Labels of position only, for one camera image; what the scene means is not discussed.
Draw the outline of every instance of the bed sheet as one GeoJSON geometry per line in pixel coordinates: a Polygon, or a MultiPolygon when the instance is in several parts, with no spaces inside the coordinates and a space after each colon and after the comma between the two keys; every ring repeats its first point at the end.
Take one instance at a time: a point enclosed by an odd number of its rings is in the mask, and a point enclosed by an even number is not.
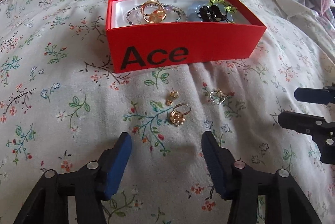
{"type": "MultiPolygon", "coordinates": [[[[118,193],[104,203],[108,223],[225,223],[230,202],[214,191],[200,146],[211,130],[256,170],[286,168],[322,223],[333,224],[335,167],[320,162],[309,136],[282,129],[277,117],[293,110],[335,118],[332,106],[294,99],[297,87],[331,85],[334,44],[310,11],[282,9],[295,5],[291,0],[240,1],[267,26],[249,59],[115,74],[104,31],[107,0],[3,0],[0,223],[13,223],[45,170],[78,170],[123,131],[133,151],[118,193]],[[208,100],[215,88],[229,94],[222,105],[208,100]],[[178,128],[165,120],[172,89],[180,94],[174,104],[192,108],[178,128]]],[[[215,51],[216,44],[203,47],[215,51]]],[[[263,209],[260,197],[258,223],[263,209]]]]}

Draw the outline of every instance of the beaded bracelet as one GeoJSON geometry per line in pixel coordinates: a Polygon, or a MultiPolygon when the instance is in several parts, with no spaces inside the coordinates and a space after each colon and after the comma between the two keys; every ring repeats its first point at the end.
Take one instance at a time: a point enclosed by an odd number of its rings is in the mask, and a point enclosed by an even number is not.
{"type": "MultiPolygon", "coordinates": [[[[154,5],[154,4],[149,4],[149,5],[147,5],[147,7],[155,7],[156,5],[154,5]]],[[[182,18],[182,16],[185,16],[185,13],[184,13],[184,11],[182,10],[182,9],[180,9],[180,8],[178,8],[178,7],[176,7],[176,6],[173,6],[173,5],[168,5],[168,4],[162,4],[162,6],[164,7],[164,9],[166,9],[167,11],[173,11],[173,12],[175,12],[175,13],[177,13],[178,14],[178,18],[175,20],[175,22],[179,22],[180,21],[180,19],[182,18]]],[[[137,7],[135,7],[135,8],[132,8],[128,13],[127,13],[127,22],[128,22],[128,24],[129,25],[131,25],[131,26],[135,26],[135,25],[141,25],[142,24],[142,22],[140,21],[140,9],[141,8],[141,5],[139,5],[139,6],[137,6],[137,7]],[[138,24],[136,24],[136,23],[134,23],[134,22],[132,22],[131,20],[130,20],[130,15],[134,12],[134,11],[136,11],[136,10],[138,10],[137,12],[136,12],[136,19],[137,19],[137,22],[138,22],[138,24]]]]}

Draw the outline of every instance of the red flower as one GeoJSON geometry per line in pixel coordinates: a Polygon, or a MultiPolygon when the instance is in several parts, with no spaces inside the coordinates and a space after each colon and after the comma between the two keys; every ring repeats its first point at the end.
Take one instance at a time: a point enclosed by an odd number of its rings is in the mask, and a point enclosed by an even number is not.
{"type": "Polygon", "coordinates": [[[138,131],[138,127],[134,127],[132,130],[132,133],[137,133],[137,131],[138,131]]]}

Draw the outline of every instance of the silver screw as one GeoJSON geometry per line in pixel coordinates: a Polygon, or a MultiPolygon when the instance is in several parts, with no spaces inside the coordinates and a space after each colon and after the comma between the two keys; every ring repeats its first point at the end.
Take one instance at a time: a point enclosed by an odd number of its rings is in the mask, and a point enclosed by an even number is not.
{"type": "Polygon", "coordinates": [[[326,140],[326,143],[331,146],[332,144],[334,144],[334,140],[329,138],[326,140]]]}
{"type": "Polygon", "coordinates": [[[234,166],[238,169],[243,169],[246,167],[246,163],[243,161],[236,161],[234,162],[234,166]]]}
{"type": "Polygon", "coordinates": [[[55,172],[53,170],[48,170],[47,172],[44,173],[44,177],[46,178],[52,178],[55,175],[55,172]]]}
{"type": "Polygon", "coordinates": [[[98,166],[99,166],[98,162],[89,162],[89,163],[87,164],[87,168],[88,168],[88,169],[97,169],[98,166]]]}
{"type": "Polygon", "coordinates": [[[283,178],[287,178],[290,175],[290,173],[286,169],[280,169],[278,171],[278,174],[283,178]]]}

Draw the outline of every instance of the bed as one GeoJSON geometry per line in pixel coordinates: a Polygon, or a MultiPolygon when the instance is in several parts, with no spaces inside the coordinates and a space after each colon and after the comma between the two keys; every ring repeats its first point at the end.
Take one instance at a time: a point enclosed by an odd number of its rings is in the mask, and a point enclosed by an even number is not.
{"type": "MultiPolygon", "coordinates": [[[[290,110],[335,119],[331,105],[294,99],[297,87],[331,85],[334,43],[294,1],[282,0],[298,8],[290,15],[278,0],[240,1],[267,26],[249,59],[124,74],[111,65],[107,0],[1,1],[0,224],[13,223],[43,172],[78,170],[122,132],[131,134],[133,150],[118,193],[104,203],[108,223],[225,223],[230,202],[206,170],[206,130],[256,170],[286,168],[322,223],[333,224],[335,166],[322,164],[311,138],[282,129],[277,117],[290,110]],[[208,98],[218,88],[229,94],[222,105],[208,98]],[[172,89],[180,94],[174,104],[192,108],[180,127],[165,121],[172,89]]],[[[215,42],[208,45],[215,51],[215,42]]]]}

